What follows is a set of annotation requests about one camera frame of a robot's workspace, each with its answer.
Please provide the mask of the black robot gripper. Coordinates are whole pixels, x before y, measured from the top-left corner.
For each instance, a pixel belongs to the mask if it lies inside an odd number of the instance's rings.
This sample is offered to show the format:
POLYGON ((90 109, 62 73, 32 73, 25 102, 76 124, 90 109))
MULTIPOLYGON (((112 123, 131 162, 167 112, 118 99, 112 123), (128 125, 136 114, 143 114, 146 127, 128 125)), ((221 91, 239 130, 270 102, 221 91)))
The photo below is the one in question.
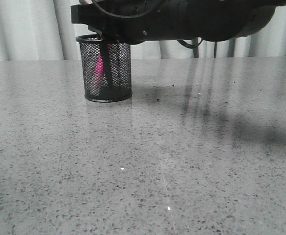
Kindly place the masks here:
POLYGON ((188 40, 185 0, 102 0, 71 7, 71 22, 85 24, 103 38, 128 44, 145 41, 188 40))

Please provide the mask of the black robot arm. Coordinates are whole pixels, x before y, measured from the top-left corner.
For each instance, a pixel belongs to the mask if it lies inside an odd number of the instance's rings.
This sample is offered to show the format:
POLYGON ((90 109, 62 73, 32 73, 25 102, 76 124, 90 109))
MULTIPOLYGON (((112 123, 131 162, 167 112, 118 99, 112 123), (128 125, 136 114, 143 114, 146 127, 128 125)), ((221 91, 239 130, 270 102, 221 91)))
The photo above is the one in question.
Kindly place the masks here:
POLYGON ((70 8, 71 21, 127 44, 221 42, 257 33, 286 0, 91 0, 70 8))

